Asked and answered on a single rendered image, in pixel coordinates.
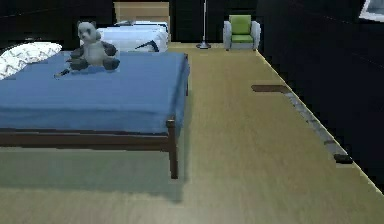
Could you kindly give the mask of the grey floor lamp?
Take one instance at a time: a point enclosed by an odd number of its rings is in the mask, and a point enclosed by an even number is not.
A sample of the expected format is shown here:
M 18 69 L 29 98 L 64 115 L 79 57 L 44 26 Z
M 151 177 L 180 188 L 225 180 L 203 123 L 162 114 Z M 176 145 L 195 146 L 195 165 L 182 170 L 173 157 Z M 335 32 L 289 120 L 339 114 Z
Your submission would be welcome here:
M 206 41 L 206 16 L 207 16 L 207 0 L 203 4 L 203 36 L 202 41 L 196 45 L 198 49 L 209 49 L 211 45 Z

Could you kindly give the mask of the light wooden cupboard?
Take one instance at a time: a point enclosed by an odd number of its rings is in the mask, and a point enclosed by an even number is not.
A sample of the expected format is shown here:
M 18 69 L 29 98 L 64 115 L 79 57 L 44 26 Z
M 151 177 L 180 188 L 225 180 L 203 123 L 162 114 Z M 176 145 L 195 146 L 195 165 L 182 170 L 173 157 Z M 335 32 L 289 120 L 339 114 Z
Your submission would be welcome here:
M 136 21 L 166 22 L 168 42 L 170 38 L 170 3 L 155 0 L 117 1 L 114 0 L 116 23 L 126 21 L 133 25 Z

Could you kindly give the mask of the grey panda soft toy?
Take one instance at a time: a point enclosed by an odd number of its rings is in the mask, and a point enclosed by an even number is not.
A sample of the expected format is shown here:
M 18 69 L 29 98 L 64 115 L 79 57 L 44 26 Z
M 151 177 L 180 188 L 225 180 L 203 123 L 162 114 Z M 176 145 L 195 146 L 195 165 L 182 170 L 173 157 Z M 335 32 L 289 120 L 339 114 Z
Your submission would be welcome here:
M 96 29 L 95 22 L 77 24 L 79 39 L 83 44 L 71 52 L 67 60 L 71 70 L 83 70 L 89 66 L 102 66 L 105 70 L 115 70 L 120 60 L 115 57 L 116 47 L 101 40 L 101 33 Z

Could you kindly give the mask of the small dark stick object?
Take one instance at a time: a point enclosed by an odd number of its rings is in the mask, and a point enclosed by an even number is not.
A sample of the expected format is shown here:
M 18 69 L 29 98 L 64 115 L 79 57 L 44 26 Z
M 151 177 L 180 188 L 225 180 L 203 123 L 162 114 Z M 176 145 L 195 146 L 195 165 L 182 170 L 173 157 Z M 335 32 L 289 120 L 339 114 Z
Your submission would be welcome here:
M 64 69 L 61 72 L 54 74 L 54 78 L 60 78 L 62 76 L 65 76 L 66 74 L 70 73 L 71 71 L 72 71 L 72 69 L 69 69 L 69 68 Z

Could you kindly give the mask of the white patterned pillow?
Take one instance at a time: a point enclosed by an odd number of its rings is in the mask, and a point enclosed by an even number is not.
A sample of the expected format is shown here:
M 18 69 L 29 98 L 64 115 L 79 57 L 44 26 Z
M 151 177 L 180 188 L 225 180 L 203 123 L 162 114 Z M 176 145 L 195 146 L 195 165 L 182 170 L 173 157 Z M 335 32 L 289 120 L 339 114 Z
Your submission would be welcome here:
M 16 74 L 26 66 L 27 63 L 18 57 L 0 56 L 0 80 Z
M 11 47 L 2 56 L 17 57 L 26 63 L 46 60 L 62 50 L 62 46 L 53 42 L 31 42 Z

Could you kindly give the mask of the blue bed with wooden frame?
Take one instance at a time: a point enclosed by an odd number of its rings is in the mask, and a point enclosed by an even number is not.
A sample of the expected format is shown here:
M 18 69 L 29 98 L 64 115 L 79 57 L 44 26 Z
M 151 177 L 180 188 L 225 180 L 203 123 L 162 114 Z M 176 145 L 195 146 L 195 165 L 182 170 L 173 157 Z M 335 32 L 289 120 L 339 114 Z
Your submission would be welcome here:
M 122 52 L 114 71 L 69 68 L 62 51 L 0 81 L 0 146 L 163 151 L 177 178 L 189 58 Z

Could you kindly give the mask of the framed picture on wall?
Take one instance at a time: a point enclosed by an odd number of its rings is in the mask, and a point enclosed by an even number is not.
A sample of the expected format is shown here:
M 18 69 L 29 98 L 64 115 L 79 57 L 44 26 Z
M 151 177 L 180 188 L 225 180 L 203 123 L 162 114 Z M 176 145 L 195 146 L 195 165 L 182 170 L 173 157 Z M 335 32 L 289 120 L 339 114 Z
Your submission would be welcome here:
M 384 0 L 365 0 L 359 18 L 384 23 Z

